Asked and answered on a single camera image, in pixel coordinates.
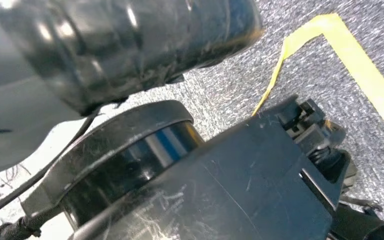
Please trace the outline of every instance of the gray carpet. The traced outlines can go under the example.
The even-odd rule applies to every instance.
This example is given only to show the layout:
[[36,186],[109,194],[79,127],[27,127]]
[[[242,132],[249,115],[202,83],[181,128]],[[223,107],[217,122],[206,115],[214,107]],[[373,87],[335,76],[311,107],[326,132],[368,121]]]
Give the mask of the gray carpet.
[[[108,106],[103,110],[107,115],[95,124],[143,103],[175,99],[209,139],[251,114],[269,83],[284,37],[320,14],[338,13],[384,76],[384,1],[259,0],[258,6],[265,34],[256,45],[217,66],[186,74],[186,82],[136,94],[117,110]],[[301,100],[313,98],[332,121],[346,127],[342,148],[359,170],[350,195],[378,200],[384,207],[384,121],[323,37],[284,62],[265,107],[294,93]]]

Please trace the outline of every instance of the scratched plastic surface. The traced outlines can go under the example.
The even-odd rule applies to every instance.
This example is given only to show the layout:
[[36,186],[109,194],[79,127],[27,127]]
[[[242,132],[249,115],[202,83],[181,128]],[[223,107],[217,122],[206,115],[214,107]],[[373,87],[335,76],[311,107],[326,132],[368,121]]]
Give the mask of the scratched plastic surface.
[[[94,61],[96,78],[82,76],[90,105],[219,63],[262,33],[254,0],[65,0],[61,5],[81,39],[81,57]],[[68,97],[72,104],[85,104]]]
[[53,92],[83,115],[254,44],[254,0],[22,0],[0,24]]

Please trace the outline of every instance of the yellow tape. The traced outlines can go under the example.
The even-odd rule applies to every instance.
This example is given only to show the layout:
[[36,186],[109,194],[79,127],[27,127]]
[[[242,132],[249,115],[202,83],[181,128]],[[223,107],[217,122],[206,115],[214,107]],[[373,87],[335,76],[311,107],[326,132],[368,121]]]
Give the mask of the yellow tape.
[[283,61],[321,34],[384,120],[384,77],[336,13],[316,16],[285,38],[270,83],[252,115],[257,113],[269,96]]

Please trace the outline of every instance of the black plastic cover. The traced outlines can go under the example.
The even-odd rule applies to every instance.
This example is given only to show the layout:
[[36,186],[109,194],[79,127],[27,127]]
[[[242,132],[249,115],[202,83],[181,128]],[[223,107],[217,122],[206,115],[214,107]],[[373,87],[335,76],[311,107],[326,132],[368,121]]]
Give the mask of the black plastic cover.
[[259,114],[130,192],[70,239],[325,240],[347,165],[336,182],[327,181],[276,116]]

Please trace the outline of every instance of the black cable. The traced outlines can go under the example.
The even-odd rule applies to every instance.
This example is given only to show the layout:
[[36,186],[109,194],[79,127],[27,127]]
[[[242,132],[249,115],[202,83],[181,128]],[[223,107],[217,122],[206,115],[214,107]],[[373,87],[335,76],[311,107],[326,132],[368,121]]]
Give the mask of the black cable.
[[19,187],[17,187],[14,191],[12,191],[7,196],[0,199],[0,209],[2,209],[4,206],[12,202],[14,199],[16,199],[18,196],[23,194],[25,191],[27,191],[29,188],[31,188],[34,184],[39,182],[40,179],[42,179],[48,169],[55,163],[58,158],[60,158],[61,154],[64,153],[64,151],[79,137],[81,137],[89,128],[89,126],[92,124],[93,120],[95,119],[96,115],[98,114],[98,111],[94,112],[91,116],[87,117],[84,121],[83,125],[80,127],[78,132],[75,134],[75,136],[71,139],[71,141],[65,146],[56,157],[54,157],[50,163],[48,163],[44,168],[39,170],[35,175],[33,175],[31,178],[29,178],[26,182],[21,184]]

